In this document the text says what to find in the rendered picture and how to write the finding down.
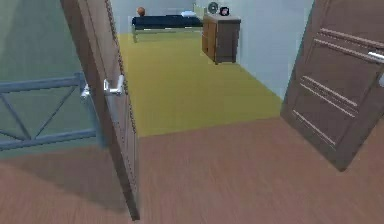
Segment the blue-grey metal frame shelf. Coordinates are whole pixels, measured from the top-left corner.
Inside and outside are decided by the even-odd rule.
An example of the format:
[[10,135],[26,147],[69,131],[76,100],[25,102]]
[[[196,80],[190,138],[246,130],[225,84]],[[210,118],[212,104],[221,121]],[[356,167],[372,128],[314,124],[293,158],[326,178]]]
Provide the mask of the blue-grey metal frame shelf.
[[0,151],[103,137],[85,76],[0,82]]

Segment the brown chest of drawers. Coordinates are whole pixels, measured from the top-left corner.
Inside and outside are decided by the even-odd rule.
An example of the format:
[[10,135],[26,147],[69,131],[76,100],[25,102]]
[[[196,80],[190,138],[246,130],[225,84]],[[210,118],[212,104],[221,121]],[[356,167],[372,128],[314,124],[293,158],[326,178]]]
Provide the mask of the brown chest of drawers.
[[215,64],[236,62],[240,24],[236,16],[203,16],[202,51]]

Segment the bed with dark blue cover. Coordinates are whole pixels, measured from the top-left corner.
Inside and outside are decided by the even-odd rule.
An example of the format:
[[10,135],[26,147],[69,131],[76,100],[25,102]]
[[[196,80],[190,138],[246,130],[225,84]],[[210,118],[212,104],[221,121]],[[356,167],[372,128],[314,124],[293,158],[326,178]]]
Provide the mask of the bed with dark blue cover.
[[155,34],[163,32],[184,32],[201,31],[203,22],[198,17],[183,17],[177,15],[135,16],[131,20],[131,31],[133,42],[138,42],[139,34]]

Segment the brown panelled room door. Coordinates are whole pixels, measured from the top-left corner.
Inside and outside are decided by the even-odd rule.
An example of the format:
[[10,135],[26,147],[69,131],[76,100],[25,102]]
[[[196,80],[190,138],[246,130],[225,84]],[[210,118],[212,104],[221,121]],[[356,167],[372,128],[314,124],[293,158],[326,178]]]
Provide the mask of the brown panelled room door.
[[344,171],[384,116],[384,0],[314,0],[281,116]]

